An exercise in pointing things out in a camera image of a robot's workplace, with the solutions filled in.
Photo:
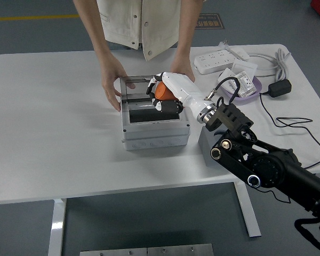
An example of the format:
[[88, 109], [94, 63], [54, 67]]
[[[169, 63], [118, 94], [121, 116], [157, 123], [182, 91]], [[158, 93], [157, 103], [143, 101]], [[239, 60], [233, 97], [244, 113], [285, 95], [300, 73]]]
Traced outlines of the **person's right hand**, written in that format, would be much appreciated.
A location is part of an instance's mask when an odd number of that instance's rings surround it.
[[117, 97], [120, 97], [121, 93], [115, 89], [114, 82], [118, 78], [127, 77], [127, 73], [122, 64], [110, 52], [103, 54], [99, 59], [99, 64], [101, 85], [105, 91], [106, 98], [113, 108], [120, 112], [121, 106]]

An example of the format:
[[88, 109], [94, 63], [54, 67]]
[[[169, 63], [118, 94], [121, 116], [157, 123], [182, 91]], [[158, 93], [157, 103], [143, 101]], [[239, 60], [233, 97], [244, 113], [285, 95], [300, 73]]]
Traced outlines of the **person's left hand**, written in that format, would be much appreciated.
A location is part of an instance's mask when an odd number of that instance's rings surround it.
[[192, 82], [195, 81], [189, 57], [175, 56], [170, 66], [170, 72], [186, 75]]

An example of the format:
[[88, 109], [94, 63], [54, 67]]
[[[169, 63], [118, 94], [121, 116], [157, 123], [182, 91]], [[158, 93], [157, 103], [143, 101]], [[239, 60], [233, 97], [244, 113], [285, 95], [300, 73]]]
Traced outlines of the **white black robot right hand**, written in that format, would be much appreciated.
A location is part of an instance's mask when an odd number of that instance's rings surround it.
[[[173, 94], [172, 99], [159, 99], [152, 92], [163, 82], [165, 87]], [[146, 94], [150, 96], [155, 109], [162, 113], [179, 114], [184, 108], [189, 108], [199, 123], [203, 117], [215, 108], [214, 104], [205, 100], [199, 88], [186, 75], [163, 72], [155, 75], [149, 82]]]

